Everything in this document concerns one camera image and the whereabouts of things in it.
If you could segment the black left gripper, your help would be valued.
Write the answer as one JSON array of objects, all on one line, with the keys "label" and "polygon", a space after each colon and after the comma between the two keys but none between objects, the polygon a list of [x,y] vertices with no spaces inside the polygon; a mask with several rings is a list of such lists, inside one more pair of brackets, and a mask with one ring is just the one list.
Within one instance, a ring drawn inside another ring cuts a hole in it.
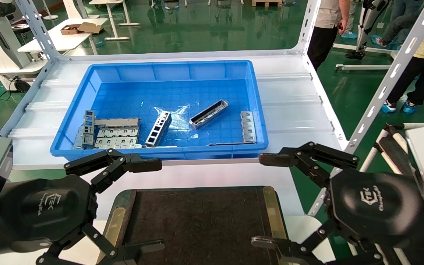
[{"label": "black left gripper", "polygon": [[[162,168],[158,158],[107,149],[66,163],[69,176],[62,179],[7,183],[0,194],[0,254],[34,252],[50,246],[37,259],[37,265],[78,265],[60,259],[59,254],[85,235],[104,254],[99,265],[137,265],[144,253],[163,250],[165,242],[150,240],[116,248],[88,223],[96,217],[96,193],[104,192],[126,172]],[[100,169],[91,185],[80,178]]]}]

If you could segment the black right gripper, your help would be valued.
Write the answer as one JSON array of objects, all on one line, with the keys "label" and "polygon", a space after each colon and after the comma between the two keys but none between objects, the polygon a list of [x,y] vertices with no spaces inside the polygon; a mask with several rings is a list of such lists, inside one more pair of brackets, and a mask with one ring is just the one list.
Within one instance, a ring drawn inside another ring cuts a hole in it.
[{"label": "black right gripper", "polygon": [[360,159],[349,153],[314,142],[278,153],[261,153],[264,166],[296,167],[320,188],[329,188],[333,216],[303,243],[288,239],[255,236],[251,244],[274,250],[279,261],[298,265],[381,265],[378,251],[322,262],[313,254],[329,235],[348,230],[350,239],[367,240],[387,248],[402,249],[413,265],[424,265],[424,199],[412,176],[394,173],[330,173],[318,162],[340,168],[357,168]]}]

